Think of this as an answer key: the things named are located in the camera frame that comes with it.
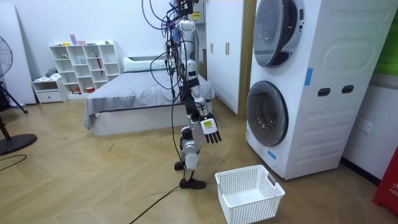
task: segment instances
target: stacked washer dryer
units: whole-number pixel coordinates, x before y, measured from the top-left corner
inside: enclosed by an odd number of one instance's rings
[[[257,0],[246,139],[284,179],[338,166],[397,0]]]

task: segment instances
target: yellow label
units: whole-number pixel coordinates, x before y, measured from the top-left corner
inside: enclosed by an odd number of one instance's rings
[[[211,121],[203,122],[206,128],[211,127]]]
[[[192,19],[200,19],[200,11],[194,11],[192,13]]]

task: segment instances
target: cabinet handle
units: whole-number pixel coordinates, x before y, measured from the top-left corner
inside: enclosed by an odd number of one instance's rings
[[[229,42],[225,43],[225,54],[229,55]]]

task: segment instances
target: door frame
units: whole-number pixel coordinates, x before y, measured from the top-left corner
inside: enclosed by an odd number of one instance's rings
[[[250,90],[251,61],[253,52],[254,21],[256,20],[257,1],[244,0],[241,69],[239,77],[238,118],[246,119],[246,100]]]

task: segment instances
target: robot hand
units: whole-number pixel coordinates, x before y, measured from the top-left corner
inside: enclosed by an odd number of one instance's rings
[[[222,141],[220,132],[218,131],[217,122],[211,113],[208,113],[206,117],[201,119],[200,126],[205,134],[206,142],[218,143]]]

